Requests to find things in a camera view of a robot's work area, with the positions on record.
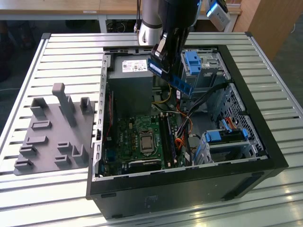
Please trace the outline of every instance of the sticker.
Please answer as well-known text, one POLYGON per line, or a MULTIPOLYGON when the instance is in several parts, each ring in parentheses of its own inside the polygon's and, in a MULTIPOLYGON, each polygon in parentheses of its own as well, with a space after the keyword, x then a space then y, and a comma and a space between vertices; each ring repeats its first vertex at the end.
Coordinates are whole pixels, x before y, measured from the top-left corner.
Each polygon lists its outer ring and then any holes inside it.
POLYGON ((122 62, 122 72, 145 72, 147 71, 146 60, 131 60, 122 62))
POLYGON ((97 11, 83 11, 83 13, 97 13, 97 11))
POLYGON ((185 152, 185 158, 190 162, 190 156, 187 152, 185 152))
POLYGON ((152 69, 156 70, 158 73, 162 74, 162 70, 159 69, 158 67, 156 67, 155 65, 150 64, 150 67, 151 67, 152 69))
POLYGON ((177 99, 181 98, 181 92, 179 90, 177 90, 177 99))
POLYGON ((210 67, 210 64, 202 64, 202 68, 210 67))

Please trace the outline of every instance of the table leg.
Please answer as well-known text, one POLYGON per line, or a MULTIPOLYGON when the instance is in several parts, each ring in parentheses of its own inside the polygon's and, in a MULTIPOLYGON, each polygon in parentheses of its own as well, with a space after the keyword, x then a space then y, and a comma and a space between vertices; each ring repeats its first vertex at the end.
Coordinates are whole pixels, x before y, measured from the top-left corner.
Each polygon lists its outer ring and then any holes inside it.
POLYGON ((101 33, 107 33, 106 19, 107 19, 106 15, 98 15, 98 20, 99 20, 101 33))

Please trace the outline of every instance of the wooden table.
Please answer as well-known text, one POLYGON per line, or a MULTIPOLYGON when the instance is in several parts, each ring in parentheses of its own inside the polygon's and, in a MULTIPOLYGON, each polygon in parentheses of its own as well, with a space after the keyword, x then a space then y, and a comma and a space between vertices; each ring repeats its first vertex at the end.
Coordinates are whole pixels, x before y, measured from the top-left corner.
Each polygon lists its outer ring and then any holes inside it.
MULTIPOLYGON (((0 0, 0 20, 78 20, 97 19, 106 33, 106 20, 135 19, 136 0, 0 0)), ((231 22, 225 32, 231 32, 241 9, 229 5, 231 22)), ((204 5, 199 20, 207 20, 204 5)))

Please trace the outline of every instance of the power supply label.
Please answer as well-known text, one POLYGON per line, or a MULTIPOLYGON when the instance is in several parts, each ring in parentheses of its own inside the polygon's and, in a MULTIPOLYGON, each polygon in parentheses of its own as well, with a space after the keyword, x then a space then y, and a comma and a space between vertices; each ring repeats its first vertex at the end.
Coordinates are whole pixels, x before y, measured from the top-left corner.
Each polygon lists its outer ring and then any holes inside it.
POLYGON ((122 72, 145 72, 147 71, 146 60, 129 60, 122 62, 122 72))

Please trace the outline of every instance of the robotic arm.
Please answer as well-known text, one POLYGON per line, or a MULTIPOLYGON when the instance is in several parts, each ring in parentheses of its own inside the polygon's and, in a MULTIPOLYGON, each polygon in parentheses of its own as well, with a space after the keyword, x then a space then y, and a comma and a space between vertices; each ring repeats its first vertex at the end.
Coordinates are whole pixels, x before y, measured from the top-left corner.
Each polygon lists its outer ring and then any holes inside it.
MULTIPOLYGON (((143 0, 139 43, 154 45, 151 58, 162 67, 167 81, 170 70, 181 55, 190 27, 196 23, 201 6, 202 0, 143 0)), ((206 0, 205 9, 206 16, 219 31, 230 22, 225 0, 206 0)))

